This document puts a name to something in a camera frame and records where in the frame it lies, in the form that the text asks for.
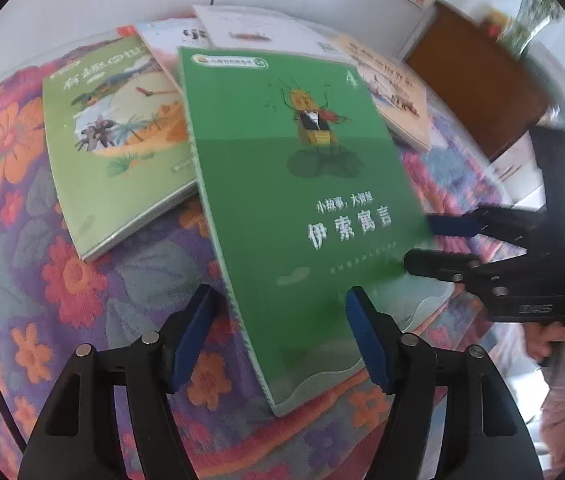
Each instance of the metal bolt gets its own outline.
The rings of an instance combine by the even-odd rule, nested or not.
[[[142,342],[145,345],[153,345],[160,339],[160,334],[158,332],[147,332],[146,334],[142,335]]]
[[[89,343],[83,343],[76,348],[76,355],[78,357],[85,357],[89,354],[91,354],[91,345]]]
[[[509,289],[505,286],[495,286],[491,289],[494,296],[507,296],[509,294]]]
[[[400,337],[400,342],[405,346],[416,346],[418,344],[418,337],[413,334],[403,334]]]
[[[475,357],[476,359],[482,358],[485,355],[485,351],[477,345],[471,345],[469,347],[469,355]]]

